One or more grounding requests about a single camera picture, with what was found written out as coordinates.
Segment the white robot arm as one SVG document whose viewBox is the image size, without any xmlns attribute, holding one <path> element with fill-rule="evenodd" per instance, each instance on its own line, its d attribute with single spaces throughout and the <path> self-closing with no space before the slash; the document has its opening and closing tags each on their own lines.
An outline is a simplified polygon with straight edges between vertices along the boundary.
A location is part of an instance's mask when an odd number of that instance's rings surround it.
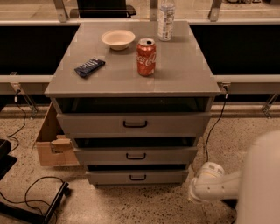
<svg viewBox="0 0 280 224">
<path fill-rule="evenodd" d="M 249 147 L 241 170 L 226 174 L 204 163 L 192 179 L 189 200 L 236 200 L 235 224 L 280 224 L 280 131 L 259 136 Z"/>
</svg>

